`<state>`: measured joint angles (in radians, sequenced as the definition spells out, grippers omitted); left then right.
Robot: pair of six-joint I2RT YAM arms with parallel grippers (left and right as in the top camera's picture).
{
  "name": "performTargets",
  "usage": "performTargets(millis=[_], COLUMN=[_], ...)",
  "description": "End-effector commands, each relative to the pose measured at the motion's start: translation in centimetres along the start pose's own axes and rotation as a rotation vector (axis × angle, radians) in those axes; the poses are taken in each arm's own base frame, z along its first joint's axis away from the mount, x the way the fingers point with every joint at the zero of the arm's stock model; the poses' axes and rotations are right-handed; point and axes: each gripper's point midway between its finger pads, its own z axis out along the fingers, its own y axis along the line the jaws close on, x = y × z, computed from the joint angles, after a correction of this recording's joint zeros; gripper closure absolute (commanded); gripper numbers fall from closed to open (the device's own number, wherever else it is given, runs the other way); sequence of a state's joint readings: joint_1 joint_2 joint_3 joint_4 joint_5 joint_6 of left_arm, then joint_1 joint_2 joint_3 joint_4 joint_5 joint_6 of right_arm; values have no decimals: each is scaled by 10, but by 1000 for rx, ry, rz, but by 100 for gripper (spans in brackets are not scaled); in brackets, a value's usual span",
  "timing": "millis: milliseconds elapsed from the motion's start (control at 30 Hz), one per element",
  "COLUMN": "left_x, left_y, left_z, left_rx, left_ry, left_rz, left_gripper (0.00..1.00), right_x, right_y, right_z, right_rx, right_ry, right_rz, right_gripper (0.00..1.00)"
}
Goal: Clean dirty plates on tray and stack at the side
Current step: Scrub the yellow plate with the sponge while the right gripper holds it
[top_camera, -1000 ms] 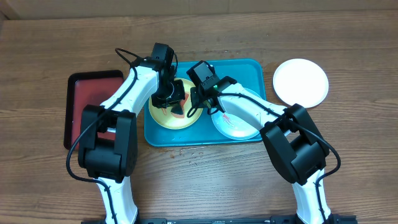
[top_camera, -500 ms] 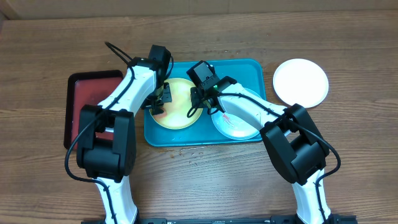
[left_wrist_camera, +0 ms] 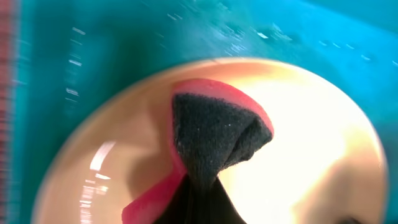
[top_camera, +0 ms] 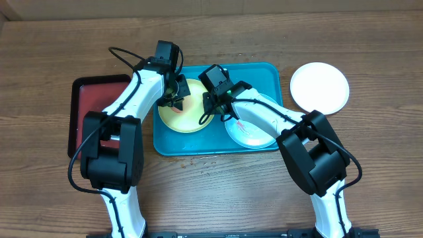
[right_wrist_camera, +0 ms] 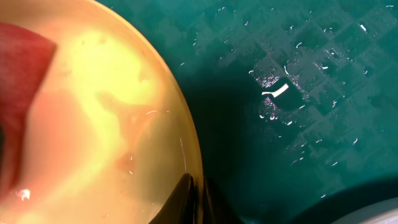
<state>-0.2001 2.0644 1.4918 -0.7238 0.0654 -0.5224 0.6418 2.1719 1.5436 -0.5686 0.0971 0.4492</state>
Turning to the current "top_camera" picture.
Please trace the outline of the orange and green sponge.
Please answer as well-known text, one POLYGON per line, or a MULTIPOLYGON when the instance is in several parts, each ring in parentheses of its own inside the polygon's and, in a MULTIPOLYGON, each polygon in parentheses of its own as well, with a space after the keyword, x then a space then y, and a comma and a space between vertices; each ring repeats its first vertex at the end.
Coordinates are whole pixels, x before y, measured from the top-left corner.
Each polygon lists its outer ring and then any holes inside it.
POLYGON ((177 107, 173 106, 171 108, 172 111, 174 111, 175 113, 181 113, 182 111, 180 109, 178 109, 177 107))

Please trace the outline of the green plastic plate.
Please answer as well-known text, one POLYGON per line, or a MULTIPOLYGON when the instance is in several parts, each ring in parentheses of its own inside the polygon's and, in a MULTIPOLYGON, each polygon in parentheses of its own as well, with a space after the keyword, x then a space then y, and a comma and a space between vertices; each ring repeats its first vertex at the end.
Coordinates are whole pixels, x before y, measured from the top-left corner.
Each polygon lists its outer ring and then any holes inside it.
POLYGON ((200 117, 204 114, 203 93, 206 88, 199 80, 187 79, 190 95, 184 97, 182 101, 182 111, 177 112, 170 107, 158 107, 161 120, 170 129, 181 133, 192 133, 206 127, 213 116, 200 125, 200 117))

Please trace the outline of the light blue plastic plate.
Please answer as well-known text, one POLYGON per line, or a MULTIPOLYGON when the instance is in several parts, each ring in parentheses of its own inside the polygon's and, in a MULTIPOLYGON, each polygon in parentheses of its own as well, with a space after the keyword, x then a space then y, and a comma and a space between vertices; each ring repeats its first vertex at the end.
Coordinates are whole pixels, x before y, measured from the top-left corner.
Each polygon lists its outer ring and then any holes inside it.
POLYGON ((229 137, 237 144, 247 149, 272 149, 276 140, 254 124, 231 118, 223 117, 224 126, 229 137))

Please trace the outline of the white plastic plate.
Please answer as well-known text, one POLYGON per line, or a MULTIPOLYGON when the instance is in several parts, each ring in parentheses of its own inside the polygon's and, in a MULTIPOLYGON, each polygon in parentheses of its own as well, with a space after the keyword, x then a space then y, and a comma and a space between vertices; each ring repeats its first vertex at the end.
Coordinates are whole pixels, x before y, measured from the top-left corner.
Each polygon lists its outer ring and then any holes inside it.
POLYGON ((307 112, 317 110, 324 115, 340 111, 350 96, 345 75, 323 62, 311 62, 299 67, 291 76, 289 89, 300 108, 307 112))

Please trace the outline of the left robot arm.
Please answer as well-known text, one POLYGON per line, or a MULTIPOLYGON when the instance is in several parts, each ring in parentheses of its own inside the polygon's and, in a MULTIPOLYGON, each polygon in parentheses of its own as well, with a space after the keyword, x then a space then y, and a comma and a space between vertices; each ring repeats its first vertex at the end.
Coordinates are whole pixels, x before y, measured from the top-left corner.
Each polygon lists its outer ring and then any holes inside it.
POLYGON ((160 40, 154 56, 141 58, 123 93, 102 112, 86 113, 80 158, 81 176, 91 183, 90 194, 102 196, 112 223, 109 237, 145 237, 136 186, 143 170, 141 124, 154 104, 182 110, 190 95, 182 50, 160 40))

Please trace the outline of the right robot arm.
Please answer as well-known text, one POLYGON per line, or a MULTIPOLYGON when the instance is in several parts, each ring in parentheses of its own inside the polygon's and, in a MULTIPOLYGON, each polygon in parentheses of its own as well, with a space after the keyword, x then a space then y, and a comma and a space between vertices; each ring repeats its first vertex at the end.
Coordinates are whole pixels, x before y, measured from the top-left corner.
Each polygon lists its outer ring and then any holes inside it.
POLYGON ((212 65, 198 76, 208 92, 204 114, 249 122, 272 136, 294 183, 310 195, 320 237, 351 237, 343 186, 350 159, 325 115, 288 110, 264 98, 252 85, 232 82, 229 72, 212 65))

